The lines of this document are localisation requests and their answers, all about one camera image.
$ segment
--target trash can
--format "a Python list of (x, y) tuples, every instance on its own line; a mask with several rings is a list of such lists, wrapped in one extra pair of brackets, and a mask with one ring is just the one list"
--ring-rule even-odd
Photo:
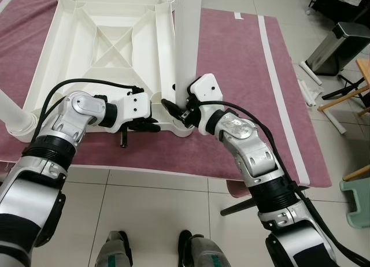
[(316, 75), (335, 76), (370, 43), (370, 29), (359, 23), (337, 23), (307, 59)]

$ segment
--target wooden stool leg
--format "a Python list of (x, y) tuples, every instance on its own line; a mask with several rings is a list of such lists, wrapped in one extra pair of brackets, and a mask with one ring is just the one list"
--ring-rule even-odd
[(366, 109), (362, 110), (358, 113), (358, 116), (361, 117), (363, 114), (370, 112), (370, 107), (367, 107)]
[(355, 92), (351, 92), (351, 93), (349, 93), (349, 94), (345, 95), (344, 97), (338, 98), (337, 100), (335, 100), (335, 101), (333, 101), (333, 102), (330, 102), (330, 103), (328, 103), (328, 104), (325, 104), (325, 105), (323, 105), (323, 106), (320, 106), (320, 107), (318, 108), (318, 111), (323, 111), (323, 110), (324, 110), (324, 109), (326, 109), (326, 108), (329, 108), (329, 107), (331, 107), (331, 106), (333, 106), (333, 105), (336, 105), (336, 104), (338, 104), (338, 103), (340, 103), (340, 102), (342, 102), (342, 101), (345, 101), (346, 99), (349, 99), (349, 98), (351, 98), (351, 97), (354, 97), (355, 95), (358, 95), (358, 94), (360, 94), (360, 93), (362, 93), (362, 92), (364, 92), (364, 91), (366, 91), (366, 90), (368, 90), (368, 89), (369, 89), (369, 86), (368, 86), (368, 85), (366, 85), (366, 86), (362, 87), (361, 89), (358, 89), (358, 90), (357, 90), (357, 91), (355, 91)]
[(349, 175), (344, 176), (343, 180), (348, 181), (350, 179), (355, 178), (356, 176), (361, 176), (362, 174), (366, 173), (369, 170), (370, 170), (370, 165), (367, 165), (367, 166), (365, 166), (365, 167), (363, 167), (363, 168), (361, 168), (361, 169), (359, 169), (359, 170), (357, 170), (357, 171), (355, 171), (355, 172), (353, 172)]

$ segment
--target tiled floor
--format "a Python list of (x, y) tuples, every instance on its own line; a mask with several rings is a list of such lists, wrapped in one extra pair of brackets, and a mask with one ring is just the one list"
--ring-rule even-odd
[[(279, 20), (297, 76), (308, 86), (316, 84), (297, 65), (323, 40), (333, 23), (316, 13), (307, 16), (309, 0), (203, 0), (204, 7), (275, 16)], [(368, 57), (361, 53), (359, 57)], [(360, 77), (354, 63), (343, 75)], [(322, 77), (326, 92), (341, 88), (335, 77)], [(325, 103), (318, 99), (318, 104)], [(369, 163), (370, 114), (358, 118), (361, 106), (348, 101), (331, 109), (345, 126), (340, 135), (317, 111), (309, 115), (319, 139), (333, 186), (309, 189), (334, 235), (345, 245), (369, 257), (370, 229), (356, 230), (346, 221), (349, 204), (339, 190), (344, 174)], [(190, 229), (210, 237), (224, 250), (232, 266), (273, 266), (265, 249), (264, 230), (256, 209), (228, 217), (219, 211), (238, 200), (231, 198), (225, 182), (205, 178), (158, 175), (117, 170), (72, 169), (63, 192), (67, 202), (51, 242), (36, 249), (33, 266), (94, 266), (97, 253), (110, 230), (127, 232), (134, 266), (176, 266), (177, 237)], [(337, 253), (340, 266), (354, 266)]]

